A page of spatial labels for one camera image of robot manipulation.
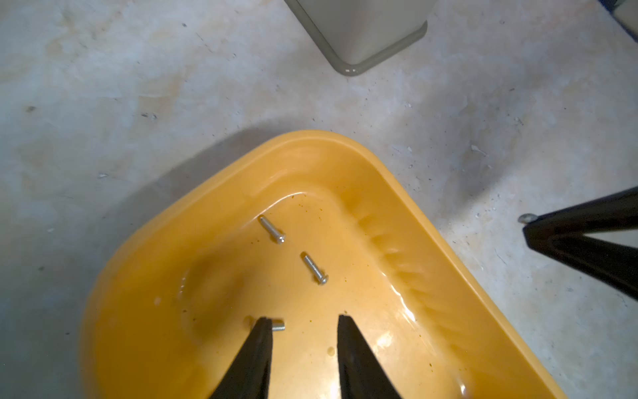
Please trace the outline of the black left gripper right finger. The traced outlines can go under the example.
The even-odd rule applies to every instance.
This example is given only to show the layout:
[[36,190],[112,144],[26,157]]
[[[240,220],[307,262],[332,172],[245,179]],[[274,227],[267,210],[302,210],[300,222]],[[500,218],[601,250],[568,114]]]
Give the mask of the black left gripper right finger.
[[340,315],[337,359],[342,398],[400,398],[354,319]]

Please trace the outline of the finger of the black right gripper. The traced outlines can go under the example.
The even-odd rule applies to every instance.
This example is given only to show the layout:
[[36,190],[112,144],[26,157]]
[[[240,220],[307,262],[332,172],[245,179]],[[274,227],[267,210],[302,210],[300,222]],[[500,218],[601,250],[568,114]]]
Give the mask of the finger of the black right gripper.
[[547,235],[530,226],[523,235],[530,249],[637,298],[636,248],[584,235]]
[[637,229],[637,188],[538,216],[525,234],[586,234]]

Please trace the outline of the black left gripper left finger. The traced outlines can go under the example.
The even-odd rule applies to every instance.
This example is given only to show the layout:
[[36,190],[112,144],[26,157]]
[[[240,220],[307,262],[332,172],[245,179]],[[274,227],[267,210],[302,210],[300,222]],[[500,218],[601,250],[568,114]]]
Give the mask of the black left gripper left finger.
[[272,347],[272,319],[261,317],[209,398],[267,399]]

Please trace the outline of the silver screw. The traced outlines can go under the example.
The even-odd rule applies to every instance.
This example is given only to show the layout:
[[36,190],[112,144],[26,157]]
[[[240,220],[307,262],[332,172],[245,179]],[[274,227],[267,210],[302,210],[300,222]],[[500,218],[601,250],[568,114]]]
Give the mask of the silver screw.
[[286,329],[286,324],[282,320],[273,320],[272,321],[272,330],[274,332],[281,332]]
[[304,262],[304,264],[309,268],[309,270],[312,272],[315,280],[320,285],[324,285],[328,281],[328,275],[319,269],[316,262],[312,259],[312,257],[307,252],[302,252],[301,259]]
[[258,221],[264,229],[271,235],[272,239],[277,244],[283,244],[286,236],[279,228],[277,228],[265,215],[261,214],[258,217]]
[[531,214],[531,213],[527,213],[527,214],[522,214],[518,217],[518,223],[520,224],[531,224],[534,221],[536,221],[538,219],[538,216],[536,214]]

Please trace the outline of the yellow plastic storage box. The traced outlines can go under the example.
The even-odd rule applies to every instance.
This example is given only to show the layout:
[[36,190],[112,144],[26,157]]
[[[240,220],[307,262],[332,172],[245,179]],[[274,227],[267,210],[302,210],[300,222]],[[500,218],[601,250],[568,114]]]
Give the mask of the yellow plastic storage box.
[[286,324],[270,397],[338,398],[342,314],[403,398],[563,396],[390,171],[325,131],[264,143],[124,242],[86,307],[86,395],[209,397],[266,317]]

